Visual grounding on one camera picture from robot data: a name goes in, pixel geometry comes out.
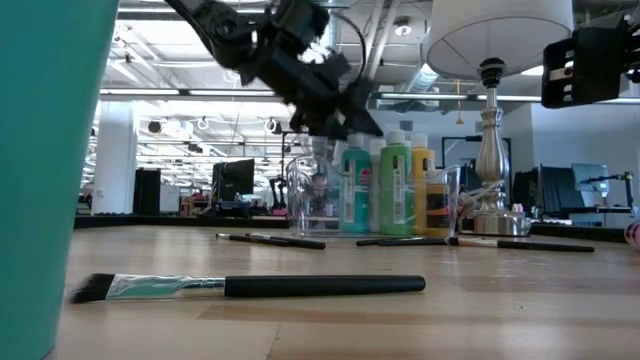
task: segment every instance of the desk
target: desk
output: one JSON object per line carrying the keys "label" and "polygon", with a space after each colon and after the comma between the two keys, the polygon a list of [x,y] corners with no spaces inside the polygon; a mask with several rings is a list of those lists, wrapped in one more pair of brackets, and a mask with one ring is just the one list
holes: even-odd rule
{"label": "desk", "polygon": [[531,239],[597,248],[569,254],[358,249],[355,240],[328,242],[317,251],[214,240],[217,232],[237,230],[76,230],[66,288],[92,272],[422,274],[427,288],[359,297],[66,305],[53,358],[640,358],[640,252],[624,244]]}

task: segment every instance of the metal ferrule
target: metal ferrule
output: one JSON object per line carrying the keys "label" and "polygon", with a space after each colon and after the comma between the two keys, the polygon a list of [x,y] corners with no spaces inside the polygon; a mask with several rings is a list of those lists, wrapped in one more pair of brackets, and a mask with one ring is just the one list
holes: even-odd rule
{"label": "metal ferrule", "polygon": [[225,278],[190,276],[141,276],[117,274],[107,292],[107,300],[163,299],[199,295],[224,295]]}

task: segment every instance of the paintbrush bristles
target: paintbrush bristles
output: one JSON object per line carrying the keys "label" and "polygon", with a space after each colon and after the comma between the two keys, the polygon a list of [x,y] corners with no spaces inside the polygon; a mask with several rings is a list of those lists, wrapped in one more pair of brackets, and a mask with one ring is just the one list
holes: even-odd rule
{"label": "paintbrush bristles", "polygon": [[105,300],[115,276],[115,274],[92,274],[71,294],[69,302],[82,304]]}

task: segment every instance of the lamp base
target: lamp base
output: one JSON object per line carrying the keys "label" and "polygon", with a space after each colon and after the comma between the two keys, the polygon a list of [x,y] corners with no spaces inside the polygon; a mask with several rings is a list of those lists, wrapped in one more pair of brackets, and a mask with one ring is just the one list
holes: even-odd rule
{"label": "lamp base", "polygon": [[460,219],[460,234],[522,237],[529,234],[531,221],[523,213],[502,209],[478,210]]}

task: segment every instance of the green paint bottle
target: green paint bottle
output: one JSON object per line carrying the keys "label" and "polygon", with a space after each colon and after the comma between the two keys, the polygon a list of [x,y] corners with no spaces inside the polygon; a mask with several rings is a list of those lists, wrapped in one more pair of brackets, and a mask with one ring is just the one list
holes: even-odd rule
{"label": "green paint bottle", "polygon": [[388,132],[387,144],[380,153],[380,232],[409,235],[414,219],[409,187],[411,149],[402,130]]}

